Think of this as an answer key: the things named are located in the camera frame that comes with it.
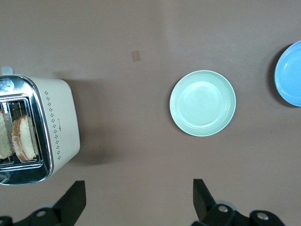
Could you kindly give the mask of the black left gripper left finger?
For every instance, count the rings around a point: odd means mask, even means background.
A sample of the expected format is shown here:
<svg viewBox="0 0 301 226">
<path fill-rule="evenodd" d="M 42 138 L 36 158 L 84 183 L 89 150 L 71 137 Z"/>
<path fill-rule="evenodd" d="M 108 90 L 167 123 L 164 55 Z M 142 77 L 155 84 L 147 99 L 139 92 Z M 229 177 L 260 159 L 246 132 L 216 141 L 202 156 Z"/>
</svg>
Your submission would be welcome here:
<svg viewBox="0 0 301 226">
<path fill-rule="evenodd" d="M 18 222 L 0 216 L 0 226 L 74 226 L 85 207 L 85 181 L 75 181 L 52 207 L 35 210 Z"/>
</svg>

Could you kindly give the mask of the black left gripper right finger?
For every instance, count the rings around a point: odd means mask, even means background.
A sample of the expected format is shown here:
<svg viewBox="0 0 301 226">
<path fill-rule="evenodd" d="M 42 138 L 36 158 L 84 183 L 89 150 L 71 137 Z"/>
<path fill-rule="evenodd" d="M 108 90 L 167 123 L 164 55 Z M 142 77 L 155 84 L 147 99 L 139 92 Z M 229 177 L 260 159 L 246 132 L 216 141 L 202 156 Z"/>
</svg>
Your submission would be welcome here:
<svg viewBox="0 0 301 226">
<path fill-rule="evenodd" d="M 202 179 L 193 180 L 193 205 L 198 221 L 191 226 L 285 226 L 271 212 L 254 210 L 246 217 L 226 203 L 217 203 Z"/>
</svg>

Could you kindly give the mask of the toasted bread slice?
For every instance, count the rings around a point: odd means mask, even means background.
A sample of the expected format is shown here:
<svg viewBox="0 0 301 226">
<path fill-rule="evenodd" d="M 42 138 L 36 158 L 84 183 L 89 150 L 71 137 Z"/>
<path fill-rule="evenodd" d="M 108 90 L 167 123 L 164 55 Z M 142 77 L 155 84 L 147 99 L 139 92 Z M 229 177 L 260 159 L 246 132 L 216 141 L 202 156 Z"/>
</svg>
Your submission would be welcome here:
<svg viewBox="0 0 301 226">
<path fill-rule="evenodd" d="M 0 159 L 6 159 L 13 155 L 12 124 L 8 115 L 0 110 Z"/>
<path fill-rule="evenodd" d="M 39 155 L 32 119 L 26 114 L 13 122 L 12 145 L 20 161 L 32 161 Z"/>
</svg>

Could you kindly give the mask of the pale green plate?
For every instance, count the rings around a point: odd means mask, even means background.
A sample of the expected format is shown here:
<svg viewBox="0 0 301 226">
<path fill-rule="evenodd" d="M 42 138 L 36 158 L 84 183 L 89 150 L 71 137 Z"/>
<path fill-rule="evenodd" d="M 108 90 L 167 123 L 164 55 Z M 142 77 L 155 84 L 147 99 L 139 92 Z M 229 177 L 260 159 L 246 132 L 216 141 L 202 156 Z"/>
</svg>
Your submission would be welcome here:
<svg viewBox="0 0 301 226">
<path fill-rule="evenodd" d="M 199 70 L 177 82 L 169 108 L 179 129 L 192 136 L 207 137 L 222 131 L 230 123 L 236 103 L 234 88 L 223 75 Z"/>
</svg>

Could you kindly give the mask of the blue plate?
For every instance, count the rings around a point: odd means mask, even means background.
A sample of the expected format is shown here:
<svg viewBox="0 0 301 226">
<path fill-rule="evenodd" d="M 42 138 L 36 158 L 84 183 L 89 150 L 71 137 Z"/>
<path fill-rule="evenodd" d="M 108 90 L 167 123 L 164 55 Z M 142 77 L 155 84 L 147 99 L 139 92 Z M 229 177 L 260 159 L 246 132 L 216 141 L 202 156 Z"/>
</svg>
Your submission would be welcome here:
<svg viewBox="0 0 301 226">
<path fill-rule="evenodd" d="M 286 102 L 301 107 L 301 40 L 289 46 L 278 59 L 274 83 Z"/>
</svg>

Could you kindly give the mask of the beige chrome toaster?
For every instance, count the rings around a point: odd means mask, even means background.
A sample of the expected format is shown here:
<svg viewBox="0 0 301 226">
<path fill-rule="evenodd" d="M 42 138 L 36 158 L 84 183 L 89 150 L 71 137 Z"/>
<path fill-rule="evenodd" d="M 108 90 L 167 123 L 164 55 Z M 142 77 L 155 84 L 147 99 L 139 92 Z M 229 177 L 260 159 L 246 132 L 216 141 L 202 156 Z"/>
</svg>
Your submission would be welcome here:
<svg viewBox="0 0 301 226">
<path fill-rule="evenodd" d="M 39 155 L 20 161 L 15 153 L 0 159 L 0 185 L 32 184 L 50 178 L 80 149 L 79 127 L 70 86 L 61 79 L 0 72 L 0 110 L 13 126 L 23 115 L 32 119 Z"/>
</svg>

